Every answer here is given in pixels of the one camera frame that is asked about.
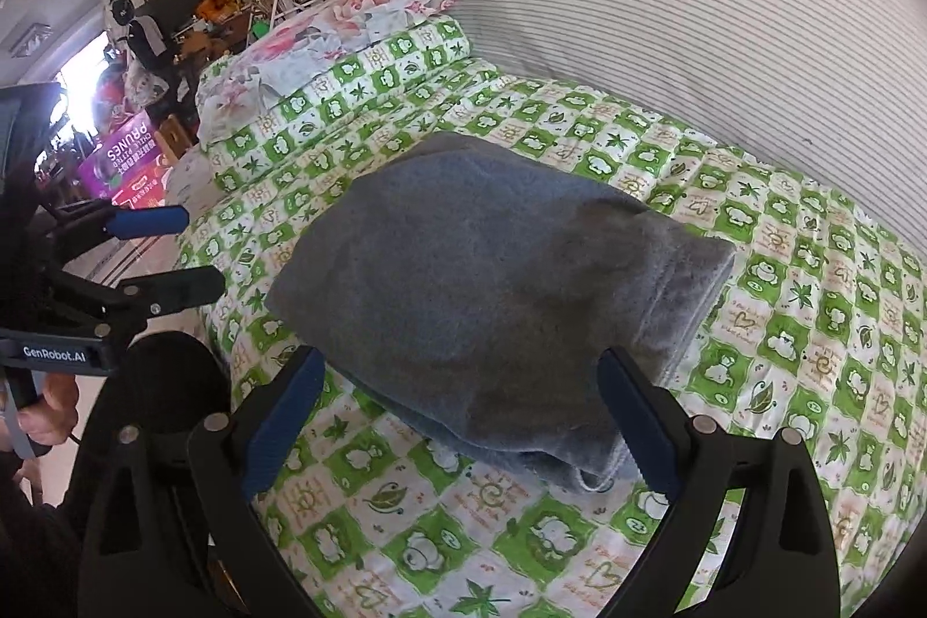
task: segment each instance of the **ceiling light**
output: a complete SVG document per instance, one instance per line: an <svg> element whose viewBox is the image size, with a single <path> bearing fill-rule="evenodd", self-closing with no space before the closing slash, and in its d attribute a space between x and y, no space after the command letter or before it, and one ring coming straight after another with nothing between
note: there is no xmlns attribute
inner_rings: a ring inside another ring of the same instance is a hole
<svg viewBox="0 0 927 618"><path fill-rule="evenodd" d="M17 59L28 59L29 56L38 52L42 44L51 38L52 28L47 24L33 23L29 29L21 35L9 49L9 52Z"/></svg>

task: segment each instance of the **folded towel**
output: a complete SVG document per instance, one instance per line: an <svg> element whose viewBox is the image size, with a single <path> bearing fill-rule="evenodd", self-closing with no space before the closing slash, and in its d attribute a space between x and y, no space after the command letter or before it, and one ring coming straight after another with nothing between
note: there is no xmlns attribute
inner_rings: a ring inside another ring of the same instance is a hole
<svg viewBox="0 0 927 618"><path fill-rule="evenodd" d="M440 133L351 184L267 305L421 433L599 490L627 457L599 355L623 345L664 385L733 251L618 189Z"/></svg>

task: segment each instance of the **green and white bedsheet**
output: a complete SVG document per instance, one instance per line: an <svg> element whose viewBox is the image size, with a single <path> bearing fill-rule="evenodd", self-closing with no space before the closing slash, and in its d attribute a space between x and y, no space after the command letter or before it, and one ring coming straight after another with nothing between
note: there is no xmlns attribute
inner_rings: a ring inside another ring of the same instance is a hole
<svg viewBox="0 0 927 618"><path fill-rule="evenodd" d="M845 612L873 590L927 502L924 273L850 198L604 92L479 59L313 128L312 147L294 146L184 237L184 264L215 265L229 281L206 317L235 403L295 349L263 298L300 232L351 180L433 131L479 135L737 245L670 388L731 433L800 431L831 514ZM726 502L684 604L706 596L738 505ZM257 510L327 615L535 618L596 615L666 505L640 482L578 496L459 458L329 371Z"/></svg>
<svg viewBox="0 0 927 618"><path fill-rule="evenodd" d="M445 16L343 58L226 140L205 145L213 180L224 192L235 192L358 112L402 93L415 98L417 84L468 55L470 42L460 25ZM419 101L430 97L425 92Z"/></svg>

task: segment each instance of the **finger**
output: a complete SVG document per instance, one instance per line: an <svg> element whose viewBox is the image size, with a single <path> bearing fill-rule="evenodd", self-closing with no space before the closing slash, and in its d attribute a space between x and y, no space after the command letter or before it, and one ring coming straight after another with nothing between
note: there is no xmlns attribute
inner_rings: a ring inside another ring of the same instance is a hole
<svg viewBox="0 0 927 618"><path fill-rule="evenodd" d="M20 430L27 436L54 431L54 412L44 398L40 398L30 407L20 409L16 418L20 422Z"/></svg>
<svg viewBox="0 0 927 618"><path fill-rule="evenodd" d="M45 399L17 413L17 420L23 433L36 443L58 445L68 439L68 434L77 425L77 409L66 408L54 411Z"/></svg>
<svg viewBox="0 0 927 618"><path fill-rule="evenodd" d="M52 410L61 411L76 407L81 391L77 387L77 379L73 375L50 372L45 375L42 396Z"/></svg>
<svg viewBox="0 0 927 618"><path fill-rule="evenodd" d="M29 437L42 445L61 445L77 424L77 409L64 411L56 415L58 421L45 431L30 433Z"/></svg>

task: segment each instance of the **blue gripper pad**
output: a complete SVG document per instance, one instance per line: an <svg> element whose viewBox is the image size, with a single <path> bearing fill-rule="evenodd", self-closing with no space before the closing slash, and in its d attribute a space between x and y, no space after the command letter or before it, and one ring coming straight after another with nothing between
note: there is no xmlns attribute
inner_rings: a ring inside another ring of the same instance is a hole
<svg viewBox="0 0 927 618"><path fill-rule="evenodd" d="M179 234L190 223L190 214L181 206L117 210L105 228L117 239Z"/></svg>
<svg viewBox="0 0 927 618"><path fill-rule="evenodd" d="M681 487L675 448L655 408L629 374L630 370L638 370L637 365L627 354L623 357L629 365L611 349L599 358L597 374L601 400L618 425L647 487L674 500ZM650 392L658 390L650 385L647 387Z"/></svg>
<svg viewBox="0 0 927 618"><path fill-rule="evenodd" d="M325 383L326 358L312 349L247 444L241 480L244 498L250 500L270 489Z"/></svg>

